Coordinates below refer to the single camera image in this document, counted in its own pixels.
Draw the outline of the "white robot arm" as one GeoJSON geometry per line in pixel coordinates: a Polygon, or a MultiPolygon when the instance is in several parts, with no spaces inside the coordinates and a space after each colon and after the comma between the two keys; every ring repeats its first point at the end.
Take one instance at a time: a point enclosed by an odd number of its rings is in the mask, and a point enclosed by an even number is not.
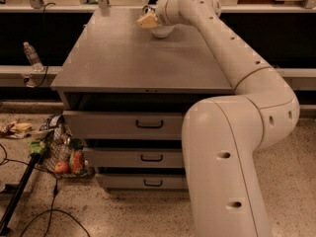
{"type": "Polygon", "coordinates": [[[273,237],[253,160],[289,136],[299,119],[290,86],[220,18],[218,0],[158,0],[143,29],[195,27],[234,93],[193,104],[182,126],[197,237],[273,237]]]}

